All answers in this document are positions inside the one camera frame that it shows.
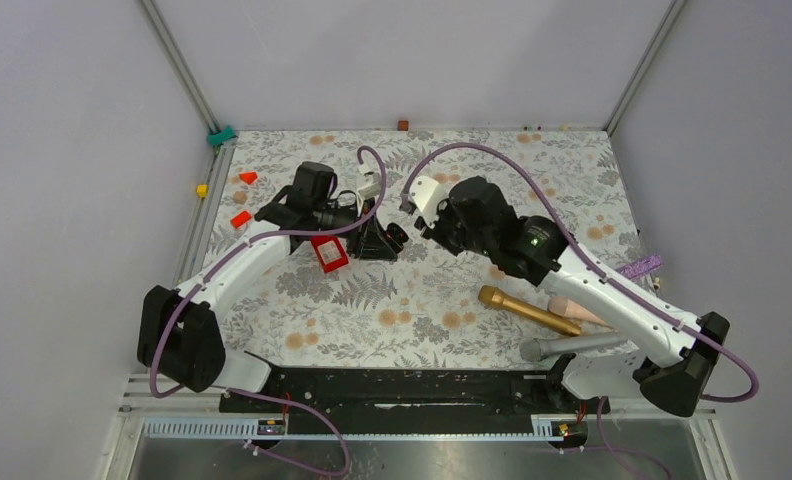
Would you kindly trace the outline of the black earbud case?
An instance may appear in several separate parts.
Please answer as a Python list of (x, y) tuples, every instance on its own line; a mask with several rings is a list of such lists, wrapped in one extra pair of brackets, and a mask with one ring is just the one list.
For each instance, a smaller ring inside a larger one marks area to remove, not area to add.
[(404, 249), (405, 244), (409, 241), (408, 234), (401, 226), (396, 223), (388, 224), (385, 233), (388, 244), (394, 251), (401, 252)]

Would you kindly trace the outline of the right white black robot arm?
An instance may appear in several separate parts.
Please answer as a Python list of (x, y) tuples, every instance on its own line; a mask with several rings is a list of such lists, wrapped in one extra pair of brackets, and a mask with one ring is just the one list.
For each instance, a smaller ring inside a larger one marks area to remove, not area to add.
[(633, 371), (642, 396), (659, 409), (689, 417), (719, 360), (729, 321), (698, 316), (642, 289), (567, 239), (547, 217), (519, 216), (500, 188), (471, 177), (451, 190), (420, 176), (401, 194), (417, 214), (421, 236), (450, 253), (488, 258), (506, 275), (559, 293), (625, 335), (643, 353)]

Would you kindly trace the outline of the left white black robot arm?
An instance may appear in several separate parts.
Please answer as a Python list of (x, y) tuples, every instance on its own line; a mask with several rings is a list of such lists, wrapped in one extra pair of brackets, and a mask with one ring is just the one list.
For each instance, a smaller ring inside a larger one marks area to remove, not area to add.
[(219, 387), (244, 390), (244, 398), (260, 411), (279, 404), (283, 387), (270, 376), (272, 366), (254, 354), (227, 349), (219, 322), (258, 279), (304, 244), (311, 245), (326, 273), (351, 260), (397, 259), (407, 237), (376, 217), (386, 169), (381, 158), (375, 162), (358, 163), (349, 203), (341, 202), (331, 167), (302, 163), (291, 184), (246, 218), (242, 236), (218, 260), (174, 288), (155, 286), (146, 294), (137, 357), (149, 370), (153, 396)]

